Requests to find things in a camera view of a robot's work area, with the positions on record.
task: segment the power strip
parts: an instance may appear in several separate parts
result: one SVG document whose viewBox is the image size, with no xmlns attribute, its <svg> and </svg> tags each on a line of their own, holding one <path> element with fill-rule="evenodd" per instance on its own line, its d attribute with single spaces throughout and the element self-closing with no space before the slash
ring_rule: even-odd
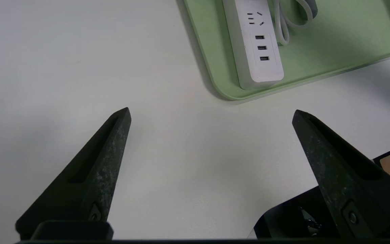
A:
<svg viewBox="0 0 390 244">
<path fill-rule="evenodd" d="M 267 0 L 223 0 L 240 87 L 269 86 L 284 78 Z"/>
</svg>

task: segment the green tray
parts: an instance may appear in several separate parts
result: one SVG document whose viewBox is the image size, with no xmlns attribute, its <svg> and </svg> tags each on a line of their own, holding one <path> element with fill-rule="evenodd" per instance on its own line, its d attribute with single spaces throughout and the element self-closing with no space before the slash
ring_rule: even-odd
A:
<svg viewBox="0 0 390 244">
<path fill-rule="evenodd" d="M 282 1 L 287 15 L 296 20 L 293 0 Z M 390 57 L 390 0 L 317 0 L 316 3 L 319 13 L 310 28 L 290 30 L 289 45 L 279 47 L 284 79 L 268 88 L 243 90 L 222 0 L 186 0 L 216 90 L 227 99 L 248 99 Z"/>
</svg>

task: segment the power cord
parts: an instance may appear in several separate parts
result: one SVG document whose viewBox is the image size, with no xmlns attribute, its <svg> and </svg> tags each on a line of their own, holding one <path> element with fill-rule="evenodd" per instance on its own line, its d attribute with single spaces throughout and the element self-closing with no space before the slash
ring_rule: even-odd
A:
<svg viewBox="0 0 390 244">
<path fill-rule="evenodd" d="M 288 32 L 288 26 L 293 29 L 306 29 L 311 25 L 312 22 L 312 10 L 309 4 L 305 0 L 296 0 L 306 12 L 307 21 L 303 25 L 297 25 L 293 23 L 284 13 L 283 8 L 281 7 L 280 0 L 273 0 L 274 2 L 274 16 L 275 16 L 275 27 L 277 31 L 277 36 L 279 37 L 279 42 L 285 46 L 290 41 L 290 34 Z"/>
</svg>

